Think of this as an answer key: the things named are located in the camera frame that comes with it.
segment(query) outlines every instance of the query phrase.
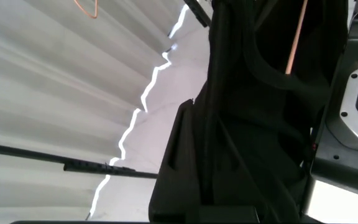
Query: gap of light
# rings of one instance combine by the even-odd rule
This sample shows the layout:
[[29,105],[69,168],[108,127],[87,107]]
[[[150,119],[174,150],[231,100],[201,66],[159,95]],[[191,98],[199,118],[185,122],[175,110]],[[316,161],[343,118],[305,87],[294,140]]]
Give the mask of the gap of light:
[[[185,20],[185,14],[186,11],[189,9],[189,7],[185,4],[181,11],[180,11],[180,15],[178,18],[178,22],[173,26],[171,33],[169,34],[169,39],[171,39],[175,33],[182,27],[183,25],[183,21]],[[170,49],[175,50],[177,48],[177,44],[173,44],[172,47]],[[164,52],[162,53],[162,57],[167,60],[167,63],[159,66],[159,67],[155,67],[153,69],[153,74],[152,74],[152,80],[151,82],[147,85],[146,89],[144,90],[142,96],[140,97],[140,100],[142,102],[142,106],[144,107],[144,111],[147,113],[147,105],[146,105],[146,98],[147,95],[149,95],[150,90],[154,87],[156,81],[157,81],[157,76],[158,76],[158,72],[161,70],[164,70],[166,68],[168,68],[172,63],[171,61],[169,61],[168,59],[168,52]],[[132,115],[132,119],[131,119],[131,123],[129,124],[129,127],[125,130],[124,134],[122,135],[121,139],[118,142],[118,147],[121,150],[121,158],[118,157],[114,157],[110,160],[109,165],[113,166],[118,160],[124,160],[126,158],[126,150],[124,148],[124,141],[125,138],[128,136],[129,133],[131,133],[131,131],[134,129],[135,126],[135,122],[136,122],[136,118],[137,118],[137,114],[140,112],[139,108],[136,108],[133,115]],[[89,215],[88,218],[92,217],[95,210],[96,210],[96,205],[98,203],[98,199],[99,199],[99,194],[100,191],[102,190],[102,188],[109,182],[110,180],[110,175],[106,175],[105,178],[102,180],[102,182],[100,182],[100,184],[98,185],[98,187],[96,188],[93,200],[92,200],[92,206],[91,206],[91,210],[89,211]]]

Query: white curtain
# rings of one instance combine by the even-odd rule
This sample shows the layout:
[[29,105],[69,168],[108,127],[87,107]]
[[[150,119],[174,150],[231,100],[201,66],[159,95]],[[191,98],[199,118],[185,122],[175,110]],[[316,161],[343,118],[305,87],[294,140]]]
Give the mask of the white curtain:
[[[94,1],[80,0],[89,12]],[[183,0],[0,0],[0,145],[94,162],[118,142]],[[0,223],[84,220],[104,175],[0,155]]]

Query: copper rod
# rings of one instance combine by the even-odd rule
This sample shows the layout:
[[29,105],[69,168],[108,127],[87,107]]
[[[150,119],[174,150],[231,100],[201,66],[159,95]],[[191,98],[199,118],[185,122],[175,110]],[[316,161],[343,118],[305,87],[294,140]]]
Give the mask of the copper rod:
[[78,3],[78,0],[74,0],[75,4],[90,18],[96,19],[98,16],[98,0],[94,0],[94,16],[92,16],[90,13],[88,13],[80,3]]
[[303,0],[302,11],[301,11],[301,14],[299,16],[299,21],[298,21],[298,27],[296,28],[295,37],[294,37],[293,42],[292,42],[290,58],[288,59],[287,69],[285,69],[285,73],[288,76],[291,74],[293,60],[295,58],[296,48],[298,47],[299,36],[301,34],[302,22],[303,22],[303,18],[305,17],[306,5],[307,4],[308,4],[308,0]]

